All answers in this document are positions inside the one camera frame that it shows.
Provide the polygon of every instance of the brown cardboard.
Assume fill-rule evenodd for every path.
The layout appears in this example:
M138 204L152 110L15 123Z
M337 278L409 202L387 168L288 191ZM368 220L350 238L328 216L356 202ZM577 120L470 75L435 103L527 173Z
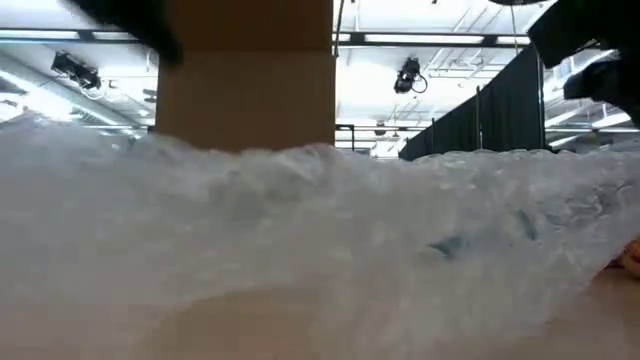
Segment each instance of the brown cardboard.
M157 132L224 151L333 144L333 1L169 6L186 53L161 66Z
M320 52L196 52L161 70L156 131L200 148L334 141L335 60Z
M331 50L332 0L172 0L169 14L187 50Z

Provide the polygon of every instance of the bubble wrap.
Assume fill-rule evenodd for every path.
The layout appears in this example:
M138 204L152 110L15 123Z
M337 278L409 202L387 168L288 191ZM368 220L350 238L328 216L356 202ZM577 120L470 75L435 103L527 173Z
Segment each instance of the bubble wrap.
M4 129L0 153L3 359L226 360L241 350L141 344L199 301L265 289L306 309L288 335L306 359L476 359L640 233L630 153L234 156L43 122ZM246 358L265 356L287 358Z

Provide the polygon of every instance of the ceiling beam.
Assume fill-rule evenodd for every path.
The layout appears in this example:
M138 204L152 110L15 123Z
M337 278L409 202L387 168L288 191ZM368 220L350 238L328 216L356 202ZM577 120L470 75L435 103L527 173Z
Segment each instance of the ceiling beam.
M513 48L529 44L526 34L479 34L460 32L380 32L333 33L333 44L341 47L439 47ZM87 43L136 44L137 39L121 31L81 29L0 28L0 43Z
M78 109L106 124L139 125L134 120L126 118L108 107L90 100L81 93L69 89L68 87L56 82L54 79L27 67L18 60L9 56L0 54L0 69L27 83L34 84L42 90L46 90L51 94L69 101Z

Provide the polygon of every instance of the black curtain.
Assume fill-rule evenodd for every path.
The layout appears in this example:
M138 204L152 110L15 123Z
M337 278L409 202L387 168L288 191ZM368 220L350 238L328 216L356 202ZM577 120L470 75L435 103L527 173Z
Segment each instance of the black curtain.
M533 46L523 49L480 92L482 147L493 151L542 149L542 65Z
M473 151L479 148L476 109L474 96L435 122L432 126L433 153Z
M422 130L418 135L407 141L407 145L398 153L400 159L413 161L425 155L433 154L433 129Z
M462 103L407 142L399 157L417 158L449 151L473 151L480 147L476 97Z

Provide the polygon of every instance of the ceiling light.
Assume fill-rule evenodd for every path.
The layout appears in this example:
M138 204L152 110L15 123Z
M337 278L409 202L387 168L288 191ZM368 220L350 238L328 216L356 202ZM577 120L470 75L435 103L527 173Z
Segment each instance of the ceiling light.
M628 114L619 113L615 115L609 115L603 118L602 120L598 120L594 122L591 126L593 126L594 128L602 128L602 127L622 124L629 120L631 120L631 117Z
M544 122L544 127L550 127L550 126L555 126L560 124L561 122L567 121L569 119L571 119L572 117L576 116L577 112L576 110L573 111L568 111L564 114L560 114L554 118L551 118L547 121Z
M515 45L529 45L531 44L531 39L527 36L498 36L498 40L496 41L498 44L509 44Z
M588 132L592 132L593 130L591 129L571 129L571 128L551 128L551 129L546 129L545 132L549 132L549 133L588 133Z
M606 128L598 130L602 133L613 133L613 134L624 134L624 133L637 133L640 132L638 129L634 128Z
M80 61L63 52L56 52L51 64L51 70L60 75L67 76L84 90L98 90L102 87L102 80L98 76L98 70L90 68Z
M331 39L333 41L336 41L336 34L333 34ZM340 34L338 36L338 41L349 41L349 40L351 40L351 35L350 34Z
M94 31L93 36L98 40L136 40L135 37L120 31Z
M484 36L478 35L367 35L366 41L370 42L396 42L396 43L437 43L437 44L480 44Z
M0 37L3 40L18 39L55 39L55 40L77 40L80 34L76 31L60 30L0 30Z
M556 140L556 141L550 142L549 146L558 147L560 145L564 145L564 144L566 144L566 143L568 143L570 141L573 141L573 140L575 140L577 138L578 138L578 135L569 136L569 137L566 137L566 138L563 138L563 139L560 139L560 140Z

